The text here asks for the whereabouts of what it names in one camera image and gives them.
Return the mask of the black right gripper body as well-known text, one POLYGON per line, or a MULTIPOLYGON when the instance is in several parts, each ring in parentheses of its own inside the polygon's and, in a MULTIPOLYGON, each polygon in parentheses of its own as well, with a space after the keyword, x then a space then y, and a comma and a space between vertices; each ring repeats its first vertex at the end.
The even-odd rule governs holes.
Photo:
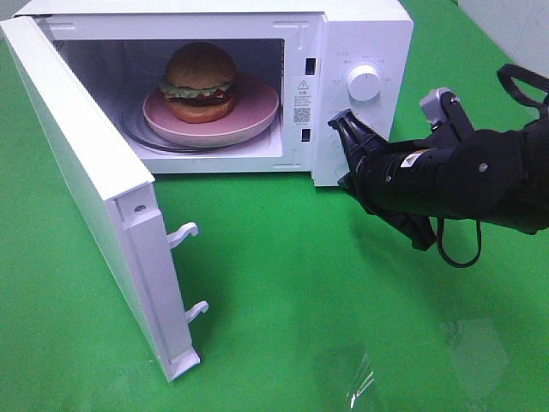
POLYGON ((421 102, 425 139, 389 143, 355 170, 359 197, 380 209, 536 232, 536 124, 475 130, 451 92, 421 102))

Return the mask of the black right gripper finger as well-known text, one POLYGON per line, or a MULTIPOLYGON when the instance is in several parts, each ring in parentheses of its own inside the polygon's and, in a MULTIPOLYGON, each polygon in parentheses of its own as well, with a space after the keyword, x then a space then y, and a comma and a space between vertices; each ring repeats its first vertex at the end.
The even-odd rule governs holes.
POLYGON ((350 173, 340 178, 337 184, 346 194, 357 200, 367 214, 379 217, 409 238, 414 249, 427 251, 435 243, 436 235, 426 216, 388 211, 368 204, 359 197, 350 173))
POLYGON ((338 133, 350 170, 357 170, 363 162, 380 155, 388 145, 383 137, 358 120, 351 109, 337 113, 328 121, 328 126, 338 133))

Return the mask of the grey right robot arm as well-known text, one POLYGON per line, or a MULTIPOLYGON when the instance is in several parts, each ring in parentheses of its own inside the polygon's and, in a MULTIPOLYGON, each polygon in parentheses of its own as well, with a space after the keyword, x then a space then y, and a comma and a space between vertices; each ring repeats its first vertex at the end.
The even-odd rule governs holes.
POLYGON ((548 227, 548 121, 522 130, 476 130, 447 88, 420 106, 432 123, 425 139, 387 142, 350 110, 339 133, 349 172, 340 184, 364 210, 425 251, 430 219, 487 222, 534 234, 548 227))

